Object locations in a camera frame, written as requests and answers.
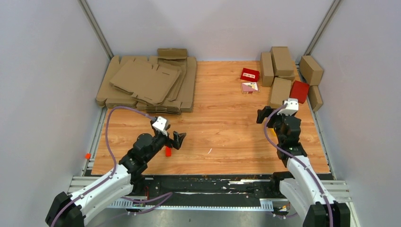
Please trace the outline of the brown cardboard box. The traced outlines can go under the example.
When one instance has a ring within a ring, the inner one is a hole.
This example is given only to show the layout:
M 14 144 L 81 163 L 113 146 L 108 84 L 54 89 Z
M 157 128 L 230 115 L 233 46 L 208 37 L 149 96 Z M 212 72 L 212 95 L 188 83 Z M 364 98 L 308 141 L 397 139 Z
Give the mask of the brown cardboard box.
M 270 50 L 273 72 L 277 77 L 290 77 L 292 76 L 293 61 L 291 59 L 291 54 L 286 46 L 273 46 Z

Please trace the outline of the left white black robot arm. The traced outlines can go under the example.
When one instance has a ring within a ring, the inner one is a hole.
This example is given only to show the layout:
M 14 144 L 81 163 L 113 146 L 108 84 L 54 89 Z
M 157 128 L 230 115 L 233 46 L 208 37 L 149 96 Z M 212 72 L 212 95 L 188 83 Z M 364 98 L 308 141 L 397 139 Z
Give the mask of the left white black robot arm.
M 144 192 L 143 172 L 148 162 L 164 147 L 180 149 L 186 133 L 143 133 L 127 154 L 108 173 L 71 194 L 59 193 L 53 200 L 45 222 L 50 227 L 85 227 L 115 200 Z

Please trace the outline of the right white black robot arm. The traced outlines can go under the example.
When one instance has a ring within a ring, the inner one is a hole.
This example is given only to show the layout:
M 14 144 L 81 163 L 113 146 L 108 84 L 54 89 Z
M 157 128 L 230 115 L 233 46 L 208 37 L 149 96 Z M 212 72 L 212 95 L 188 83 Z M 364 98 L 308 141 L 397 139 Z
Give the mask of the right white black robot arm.
M 346 203 L 337 201 L 325 188 L 305 149 L 299 141 L 301 120 L 295 114 L 285 114 L 287 105 L 277 109 L 265 106 L 257 111 L 256 122 L 274 130 L 278 142 L 268 142 L 276 148 L 286 172 L 273 173 L 270 191 L 275 197 L 285 196 L 303 221 L 304 227 L 349 227 L 351 212 Z

